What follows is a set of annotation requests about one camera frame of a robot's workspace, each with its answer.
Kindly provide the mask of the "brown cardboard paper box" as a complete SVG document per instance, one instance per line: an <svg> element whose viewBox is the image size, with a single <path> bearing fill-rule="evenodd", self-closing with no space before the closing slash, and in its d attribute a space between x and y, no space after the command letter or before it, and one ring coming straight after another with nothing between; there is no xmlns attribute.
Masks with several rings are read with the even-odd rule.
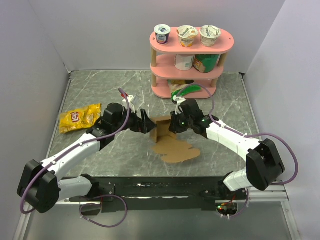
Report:
<svg viewBox="0 0 320 240"><path fill-rule="evenodd" d="M169 131L171 124L170 116L153 117L151 120L156 124L156 128L150 132L150 138L155 145L152 150L161 155L161 160L166 163L181 163L200 156L198 148L184 140L178 140L177 135Z"/></svg>

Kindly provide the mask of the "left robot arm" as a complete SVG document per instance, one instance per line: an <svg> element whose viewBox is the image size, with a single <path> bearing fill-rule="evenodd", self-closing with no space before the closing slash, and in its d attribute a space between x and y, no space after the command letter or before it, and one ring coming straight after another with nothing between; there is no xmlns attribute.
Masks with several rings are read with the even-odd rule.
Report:
<svg viewBox="0 0 320 240"><path fill-rule="evenodd" d="M56 155L37 162L29 161L23 170L17 194L39 213L49 211L58 201L83 196L94 201L99 193L100 183L88 174L65 179L66 174L81 161L101 151L121 131L131 130L147 134L156 124L141 109L126 109L119 103L110 103L95 124L72 145Z"/></svg>

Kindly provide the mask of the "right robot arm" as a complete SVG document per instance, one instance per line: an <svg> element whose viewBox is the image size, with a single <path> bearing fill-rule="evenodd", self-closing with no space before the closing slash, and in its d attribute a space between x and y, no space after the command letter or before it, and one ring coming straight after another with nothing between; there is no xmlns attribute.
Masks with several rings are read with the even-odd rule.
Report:
<svg viewBox="0 0 320 240"><path fill-rule="evenodd" d="M272 140L249 138L219 118L203 114L194 99L175 96L173 102L176 107L170 113L169 127L172 133L180 134L191 129L195 134L225 146L244 160L244 169L228 173L220 182L218 193L223 199L230 199L240 189L254 187L264 191L285 171Z"/></svg>

